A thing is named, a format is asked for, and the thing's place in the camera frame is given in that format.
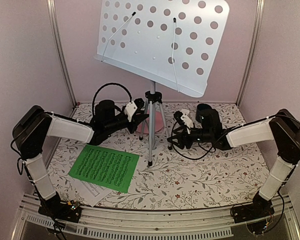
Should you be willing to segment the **pink plastic plate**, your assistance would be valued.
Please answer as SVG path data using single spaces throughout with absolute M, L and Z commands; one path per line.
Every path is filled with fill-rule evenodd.
M 144 126 L 143 134 L 148 135 L 149 134 L 149 129 L 148 129 L 148 119 L 146 120 L 146 124 Z M 162 114 L 159 111 L 155 112 L 155 133 L 159 133 L 163 130 L 164 128 L 164 123 L 162 119 Z

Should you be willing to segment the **aluminium frame post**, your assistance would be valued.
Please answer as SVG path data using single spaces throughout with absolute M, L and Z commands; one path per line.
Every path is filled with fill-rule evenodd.
M 71 105 L 73 108 L 76 108 L 77 106 L 77 99 L 75 96 L 75 92 L 73 89 L 73 85 L 71 82 L 67 62 L 66 62 L 66 57 L 65 53 L 63 50 L 63 44 L 62 44 L 62 39 L 61 39 L 61 34 L 60 34 L 60 29 L 59 29 L 59 24 L 58 24 L 58 18 L 57 18 L 57 11 L 56 11 L 56 1 L 55 0 L 47 0 L 47 10 L 48 10 L 48 16 L 49 16 L 49 21 L 51 25 L 51 30 L 52 30 L 52 36 L 54 39 L 55 47 L 56 47 L 56 52 L 62 72 L 62 76 L 64 79 L 65 87 L 71 102 Z
M 250 74 L 251 74 L 251 70 L 252 70 L 252 66 L 253 66 L 253 61 L 255 58 L 255 52 L 257 49 L 258 38 L 260 35 L 260 31 L 261 31 L 264 7 L 265 7 L 265 1 L 257 0 L 249 52 L 248 52 L 247 61 L 246 61 L 246 65 L 245 65 L 244 72 L 243 72 L 241 85 L 240 85 L 239 92 L 238 92 L 238 95 L 236 98 L 236 103 L 235 103 L 238 108 L 240 108 L 240 106 L 243 103 L 244 95 L 245 95 L 246 89 L 248 87 L 248 82 L 249 82 L 249 78 L 250 78 Z

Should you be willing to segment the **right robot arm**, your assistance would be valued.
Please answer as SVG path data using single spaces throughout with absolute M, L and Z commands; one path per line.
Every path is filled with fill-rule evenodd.
M 176 111 L 173 117 L 179 127 L 172 128 L 167 141 L 174 150 L 190 149 L 194 143 L 210 143 L 212 149 L 227 151 L 251 143 L 275 142 L 275 163 L 248 208 L 252 218 L 259 218 L 268 210 L 272 198 L 279 194 L 300 161 L 300 122 L 287 109 L 227 129 L 222 127 L 218 111 L 208 104 L 197 107 L 200 128 L 194 126 L 186 110 Z

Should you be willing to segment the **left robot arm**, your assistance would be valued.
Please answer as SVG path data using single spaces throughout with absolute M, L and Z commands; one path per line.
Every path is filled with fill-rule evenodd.
M 45 111 L 41 106 L 34 105 L 16 124 L 10 147 L 23 160 L 29 180 L 53 217 L 60 217 L 65 210 L 43 161 L 46 138 L 57 137 L 98 146 L 122 129 L 133 134 L 149 117 L 142 110 L 144 105 L 141 98 L 123 107 L 118 107 L 112 100 L 102 100 L 92 107 L 90 122 Z

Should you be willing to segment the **white sheet music paper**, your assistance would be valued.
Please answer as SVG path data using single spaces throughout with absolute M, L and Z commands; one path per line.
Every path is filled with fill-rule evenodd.
M 84 202 L 91 207 L 94 207 L 113 191 L 110 188 L 78 179 L 74 181 L 73 185 L 80 196 L 84 199 Z

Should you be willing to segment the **right aluminium frame post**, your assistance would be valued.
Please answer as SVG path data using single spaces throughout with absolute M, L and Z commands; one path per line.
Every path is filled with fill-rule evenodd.
M 258 38 L 260 35 L 260 31 L 261 31 L 264 7 L 265 7 L 265 1 L 257 0 L 249 52 L 248 52 L 247 61 L 246 61 L 246 65 L 245 65 L 244 72 L 243 72 L 241 85 L 240 85 L 239 92 L 238 92 L 238 95 L 236 98 L 236 103 L 235 103 L 238 108 L 240 108 L 240 106 L 243 103 L 244 95 L 245 95 L 246 89 L 248 87 L 248 82 L 249 82 L 249 78 L 250 78 L 250 74 L 251 74 L 251 70 L 252 70 L 252 66 L 253 66 L 253 61 L 255 58 L 255 52 L 257 49 Z

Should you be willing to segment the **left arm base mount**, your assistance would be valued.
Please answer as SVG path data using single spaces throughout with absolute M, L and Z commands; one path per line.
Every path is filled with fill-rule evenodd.
M 41 203 L 38 213 L 55 220 L 78 223 L 81 218 L 82 208 L 59 200 L 52 201 L 50 199 L 44 200 Z

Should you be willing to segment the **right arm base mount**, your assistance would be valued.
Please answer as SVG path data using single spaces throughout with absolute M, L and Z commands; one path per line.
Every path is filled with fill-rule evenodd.
M 239 203 L 230 209 L 230 215 L 234 222 L 236 224 L 246 222 L 247 230 L 255 236 L 263 235 L 266 232 L 273 220 L 274 213 L 271 202 L 265 205 L 252 202 L 249 204 Z

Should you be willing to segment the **green sheet music paper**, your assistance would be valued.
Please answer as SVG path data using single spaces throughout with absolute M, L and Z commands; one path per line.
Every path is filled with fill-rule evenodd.
M 74 179 L 127 193 L 140 156 L 87 144 L 68 175 Z

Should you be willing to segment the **dark blue cup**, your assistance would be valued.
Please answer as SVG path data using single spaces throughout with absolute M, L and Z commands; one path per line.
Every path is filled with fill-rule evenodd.
M 199 104 L 196 106 L 195 117 L 200 119 L 200 113 L 201 113 L 202 111 L 209 110 L 209 109 L 212 109 L 212 107 L 211 107 L 209 104 L 206 104 L 206 103 L 199 103 Z

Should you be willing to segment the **front aluminium rail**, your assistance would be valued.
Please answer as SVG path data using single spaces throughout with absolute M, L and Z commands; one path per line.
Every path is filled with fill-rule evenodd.
M 25 194 L 17 210 L 13 240 L 300 240 L 289 196 L 272 200 L 274 215 L 236 222 L 233 206 L 188 210 L 128 210 L 83 206 L 77 223 L 61 229 L 38 212 L 35 195 Z

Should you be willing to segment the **left aluminium frame post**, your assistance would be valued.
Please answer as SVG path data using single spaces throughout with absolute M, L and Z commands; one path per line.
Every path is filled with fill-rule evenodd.
M 58 24 L 58 18 L 57 18 L 57 11 L 56 11 L 56 1 L 55 0 L 47 0 L 47 10 L 48 10 L 48 16 L 49 16 L 49 21 L 51 25 L 51 30 L 52 30 L 52 36 L 54 39 L 55 47 L 56 47 L 56 52 L 62 72 L 62 76 L 64 79 L 65 87 L 71 102 L 71 105 L 73 108 L 76 108 L 77 106 L 77 99 L 75 96 L 75 92 L 73 89 L 73 85 L 71 82 L 67 62 L 66 62 L 66 57 L 65 53 L 63 50 L 63 44 L 62 44 L 62 39 L 61 39 L 61 34 L 60 34 L 60 29 L 59 29 L 59 24 Z

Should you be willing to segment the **grey perforated music stand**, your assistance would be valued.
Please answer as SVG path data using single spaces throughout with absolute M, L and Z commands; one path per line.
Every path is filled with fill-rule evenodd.
M 229 13 L 225 0 L 104 0 L 95 58 L 200 98 Z

